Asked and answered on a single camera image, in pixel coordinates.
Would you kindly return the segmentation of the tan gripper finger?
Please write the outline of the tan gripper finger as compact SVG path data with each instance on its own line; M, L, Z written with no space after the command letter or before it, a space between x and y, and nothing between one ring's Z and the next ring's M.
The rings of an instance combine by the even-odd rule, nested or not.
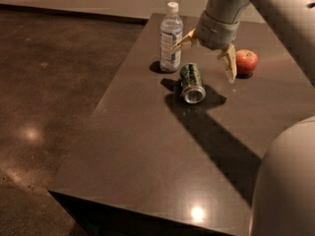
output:
M197 40L198 38L195 30L192 29L171 47L170 52L175 53L181 49L190 48L197 42Z
M223 63L227 80L233 84L237 75L236 52L234 44L231 43L228 47L225 47L221 51L218 59Z

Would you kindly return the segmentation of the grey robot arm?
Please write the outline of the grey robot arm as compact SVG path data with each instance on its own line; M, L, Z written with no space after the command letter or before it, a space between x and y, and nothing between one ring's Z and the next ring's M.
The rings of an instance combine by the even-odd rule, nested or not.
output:
M275 88L294 87L287 101L301 108L315 82L314 0L208 0L196 27L173 45L200 42L219 50L227 79L236 77L233 46L243 10L253 5L290 54L299 72L280 68ZM290 126L270 144L254 188L250 236L315 236L315 117Z

